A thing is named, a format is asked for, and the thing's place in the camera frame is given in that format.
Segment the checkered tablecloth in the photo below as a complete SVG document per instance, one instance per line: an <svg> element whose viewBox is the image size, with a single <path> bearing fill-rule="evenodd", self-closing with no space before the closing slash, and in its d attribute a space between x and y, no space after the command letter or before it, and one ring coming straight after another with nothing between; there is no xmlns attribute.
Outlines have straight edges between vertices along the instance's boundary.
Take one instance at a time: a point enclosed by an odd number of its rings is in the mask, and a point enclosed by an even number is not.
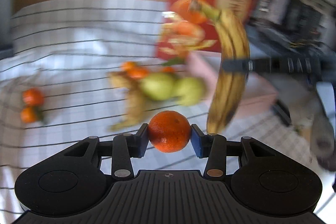
<svg viewBox="0 0 336 224"><path fill-rule="evenodd" d="M26 168L90 135L102 141L120 133L135 133L140 125L109 132L124 114L124 94L110 87L108 71L126 60L155 70L162 60L154 45L166 4L146 0L52 0L26 7L12 19L15 57L0 61L0 223L9 224L23 212L14 183ZM38 86L45 94L48 125L23 124L21 92ZM162 110L176 110L205 131L208 107L182 107L176 102L144 106L148 122ZM249 135L298 162L316 166L308 143L284 127L272 112L233 120L223 134L238 141ZM132 159L139 169L199 169L206 159L194 155L191 144L164 154L148 145L145 157ZM101 170L110 174L111 158ZM235 157L227 173L238 168Z"/></svg>

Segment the silver screw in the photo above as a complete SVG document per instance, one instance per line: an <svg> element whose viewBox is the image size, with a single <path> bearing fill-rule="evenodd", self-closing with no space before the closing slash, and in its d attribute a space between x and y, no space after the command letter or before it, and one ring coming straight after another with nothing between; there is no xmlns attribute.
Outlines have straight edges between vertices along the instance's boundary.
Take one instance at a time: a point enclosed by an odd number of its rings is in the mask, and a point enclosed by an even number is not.
<svg viewBox="0 0 336 224"><path fill-rule="evenodd" d="M127 169L119 169L116 172L114 172L114 175L118 178L125 178L128 177L131 174L131 172Z"/></svg>
<svg viewBox="0 0 336 224"><path fill-rule="evenodd" d="M210 169L207 171L208 176L215 178L221 177L223 174L224 174L223 171L219 169Z"/></svg>

